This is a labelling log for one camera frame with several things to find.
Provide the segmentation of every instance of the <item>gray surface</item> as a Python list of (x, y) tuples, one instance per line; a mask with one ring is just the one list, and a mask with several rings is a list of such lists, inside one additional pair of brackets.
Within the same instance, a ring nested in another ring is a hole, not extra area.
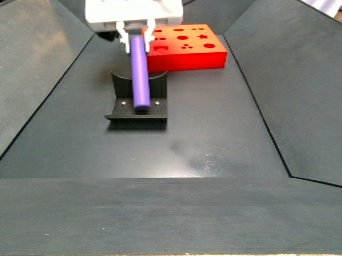
[[(85, 22), (85, 0), (59, 0)], [(209, 24), (217, 34), (224, 34), (256, 0), (197, 0), (185, 7), (183, 24)]]
[(341, 24), (258, 0), (226, 36), (292, 175), (342, 185)]
[(2, 180), (0, 254), (341, 254), (342, 189), (256, 171)]
[(0, 177), (274, 175), (281, 160), (234, 58), (226, 69), (169, 73), (166, 130), (111, 129), (110, 71), (123, 50), (91, 40), (0, 163)]
[(0, 21), (2, 155), (93, 33), (57, 1), (12, 1)]

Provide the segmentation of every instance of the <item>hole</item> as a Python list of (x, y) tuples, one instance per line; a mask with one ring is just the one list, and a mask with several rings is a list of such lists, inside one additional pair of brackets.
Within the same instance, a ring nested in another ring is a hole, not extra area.
[(183, 47), (182, 47), (182, 49), (193, 49), (193, 48), (194, 48), (194, 47), (190, 46), (189, 44), (185, 44)]
[(155, 46), (154, 50), (155, 51), (158, 51), (158, 50), (169, 50), (169, 46)]
[(206, 48), (216, 48), (216, 44), (205, 44)]
[(187, 36), (179, 36), (178, 39), (179, 39), (179, 40), (187, 40), (189, 37), (187, 37)]
[(207, 39), (209, 38), (209, 36), (206, 36), (206, 35), (201, 35), (198, 37), (199, 37), (199, 39)]

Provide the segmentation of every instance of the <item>black holder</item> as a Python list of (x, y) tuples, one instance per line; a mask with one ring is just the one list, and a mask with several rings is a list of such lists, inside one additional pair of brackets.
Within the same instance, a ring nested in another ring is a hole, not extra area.
[(150, 74), (151, 108), (147, 111), (134, 109), (133, 79), (114, 72), (113, 83), (117, 101), (111, 115), (105, 117), (115, 122), (143, 121), (167, 122), (167, 72)]

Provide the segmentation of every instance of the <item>purple cylinder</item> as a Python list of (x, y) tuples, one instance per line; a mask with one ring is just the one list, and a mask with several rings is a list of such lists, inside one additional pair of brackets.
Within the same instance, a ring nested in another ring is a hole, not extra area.
[(131, 38), (131, 67), (134, 84), (134, 108), (138, 111), (151, 107), (147, 56), (142, 36)]

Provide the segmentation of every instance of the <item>red block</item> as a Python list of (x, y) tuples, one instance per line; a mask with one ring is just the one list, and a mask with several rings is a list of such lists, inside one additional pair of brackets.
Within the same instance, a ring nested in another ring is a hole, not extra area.
[(150, 72), (225, 67), (228, 50), (206, 24), (158, 27), (154, 36)]

